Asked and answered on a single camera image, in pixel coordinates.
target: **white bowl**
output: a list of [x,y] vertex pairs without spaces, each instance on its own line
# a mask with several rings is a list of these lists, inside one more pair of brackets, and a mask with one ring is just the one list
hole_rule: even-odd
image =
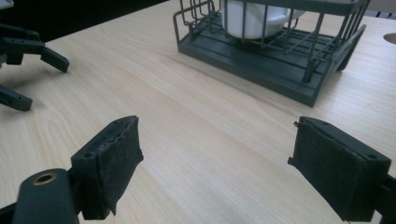
[[[265,5],[247,3],[245,35],[246,39],[262,38],[262,23],[264,21]],[[302,16],[305,11],[294,10],[293,19]],[[225,6],[221,0],[221,19],[225,29]],[[285,23],[289,21],[290,14],[284,7],[268,7],[267,23],[264,37],[279,32]],[[229,35],[242,38],[243,2],[236,0],[227,1],[227,32]]]

